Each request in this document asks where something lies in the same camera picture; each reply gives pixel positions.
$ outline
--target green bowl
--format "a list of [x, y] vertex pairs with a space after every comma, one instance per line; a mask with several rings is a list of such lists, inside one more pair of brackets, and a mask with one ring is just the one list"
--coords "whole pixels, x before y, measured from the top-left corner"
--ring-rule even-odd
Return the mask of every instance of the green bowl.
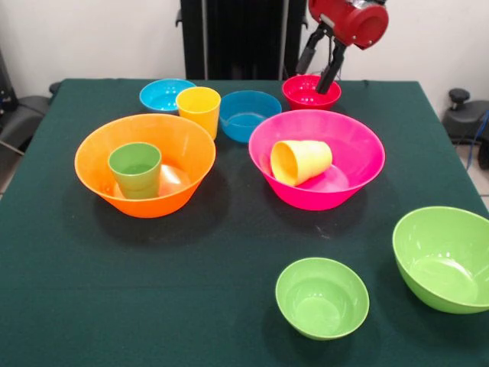
[[426, 207], [405, 215], [392, 241], [400, 274], [422, 302], [448, 313], [489, 310], [489, 220]]
[[328, 258], [304, 258], [286, 267], [275, 297], [290, 325], [314, 340], [353, 333], [367, 317], [370, 303], [358, 275]]

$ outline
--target upright yellow cup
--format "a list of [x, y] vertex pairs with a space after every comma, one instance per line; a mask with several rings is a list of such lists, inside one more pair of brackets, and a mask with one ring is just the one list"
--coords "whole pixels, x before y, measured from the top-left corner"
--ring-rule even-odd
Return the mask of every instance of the upright yellow cup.
[[204, 86], [185, 89], [176, 98], [180, 116], [201, 125], [213, 139], [217, 135], [220, 104], [219, 93]]
[[275, 143], [270, 165], [277, 180], [298, 186], [326, 171], [332, 160], [331, 149], [324, 141], [285, 140]]

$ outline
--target white wall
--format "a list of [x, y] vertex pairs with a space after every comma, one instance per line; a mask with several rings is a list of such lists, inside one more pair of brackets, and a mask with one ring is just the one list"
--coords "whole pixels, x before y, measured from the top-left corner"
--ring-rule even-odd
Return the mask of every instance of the white wall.
[[[389, 0], [387, 8], [387, 33], [370, 49], [348, 49], [342, 79], [419, 80], [439, 115], [455, 86], [489, 99], [488, 0]], [[310, 16], [309, 26], [303, 45], [316, 27]], [[327, 43], [309, 71], [325, 66]]]
[[[179, 0], [0, 0], [0, 48], [19, 96], [65, 77], [185, 76]], [[436, 111], [453, 86], [489, 98], [489, 1], [389, 0], [390, 27], [351, 47], [343, 79], [419, 80]], [[303, 33], [303, 44], [314, 28]], [[327, 41], [310, 68], [327, 61]]]
[[0, 48], [19, 96], [66, 77], [185, 77], [179, 0], [0, 0]]

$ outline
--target green tablecloth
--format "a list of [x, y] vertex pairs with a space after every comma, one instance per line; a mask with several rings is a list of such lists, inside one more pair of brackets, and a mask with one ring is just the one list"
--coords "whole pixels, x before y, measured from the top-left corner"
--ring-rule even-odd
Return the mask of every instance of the green tablecloth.
[[[281, 202], [245, 145], [218, 158], [188, 205], [134, 219], [77, 180], [79, 143], [143, 112], [144, 80], [67, 80], [0, 201], [0, 365], [489, 365], [489, 313], [453, 316], [421, 304], [391, 250], [397, 220], [448, 205], [487, 215], [418, 83], [343, 82], [336, 110], [385, 144], [383, 173], [337, 209]], [[222, 95], [278, 82], [212, 81]], [[318, 343], [296, 333], [274, 300], [280, 271], [334, 258], [371, 297], [364, 325]]]

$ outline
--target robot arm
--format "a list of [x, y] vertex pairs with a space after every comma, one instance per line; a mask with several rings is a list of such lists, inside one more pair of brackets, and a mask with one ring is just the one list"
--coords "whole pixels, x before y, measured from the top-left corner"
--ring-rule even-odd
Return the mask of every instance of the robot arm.
[[355, 44], [362, 50], [376, 44], [389, 23], [386, 0], [309, 0], [309, 11], [319, 23], [311, 34], [296, 67], [304, 74], [316, 52], [317, 43], [328, 36], [334, 39], [335, 49], [328, 66], [323, 70], [316, 91], [328, 92], [345, 59], [346, 47]]

